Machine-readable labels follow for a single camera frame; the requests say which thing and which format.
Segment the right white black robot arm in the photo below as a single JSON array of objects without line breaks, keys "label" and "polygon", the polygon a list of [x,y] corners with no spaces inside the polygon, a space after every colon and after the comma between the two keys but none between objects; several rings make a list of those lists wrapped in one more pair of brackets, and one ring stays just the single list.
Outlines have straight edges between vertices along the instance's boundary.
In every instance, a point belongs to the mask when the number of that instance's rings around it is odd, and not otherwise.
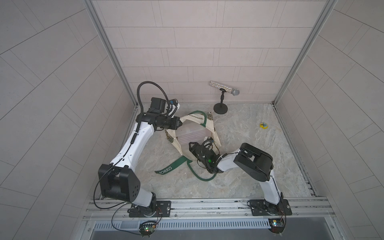
[{"label": "right white black robot arm", "polygon": [[264,193],[262,202],[249,200],[247,205],[261,214],[284,216],[284,197],[275,181],[273,158],[270,154],[243,143],[232,153],[217,154],[214,140],[208,138],[202,144],[189,143],[189,151],[202,163],[210,174],[220,174],[230,169],[240,168],[252,179],[258,181]]}]

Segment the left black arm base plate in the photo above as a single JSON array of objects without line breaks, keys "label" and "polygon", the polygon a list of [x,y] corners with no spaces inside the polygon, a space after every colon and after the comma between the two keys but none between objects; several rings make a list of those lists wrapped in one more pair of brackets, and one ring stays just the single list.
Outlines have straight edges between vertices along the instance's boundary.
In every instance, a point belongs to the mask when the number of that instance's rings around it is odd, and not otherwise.
[{"label": "left black arm base plate", "polygon": [[130,218],[160,218],[169,217],[171,210],[171,201],[156,201],[148,207],[133,205],[129,210]]}]

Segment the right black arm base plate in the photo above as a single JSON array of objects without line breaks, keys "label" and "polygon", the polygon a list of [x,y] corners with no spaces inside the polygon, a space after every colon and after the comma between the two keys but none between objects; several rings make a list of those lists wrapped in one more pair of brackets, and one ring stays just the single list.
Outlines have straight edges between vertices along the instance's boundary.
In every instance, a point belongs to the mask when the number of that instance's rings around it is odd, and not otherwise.
[{"label": "right black arm base plate", "polygon": [[253,216],[291,216],[292,210],[288,200],[281,199],[277,204],[265,200],[249,200],[247,206],[251,208]]}]

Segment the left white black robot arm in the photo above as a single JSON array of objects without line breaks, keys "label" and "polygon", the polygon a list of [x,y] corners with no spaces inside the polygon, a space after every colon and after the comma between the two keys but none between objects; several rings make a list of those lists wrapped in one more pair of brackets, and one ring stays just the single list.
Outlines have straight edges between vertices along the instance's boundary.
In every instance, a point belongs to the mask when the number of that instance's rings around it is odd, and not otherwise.
[{"label": "left white black robot arm", "polygon": [[103,197],[131,203],[147,217],[156,213],[156,194],[141,187],[135,169],[146,143],[158,128],[176,130],[183,124],[175,116],[179,107],[176,99],[151,99],[150,108],[137,116],[134,131],[121,151],[110,164],[102,164],[98,170]]}]

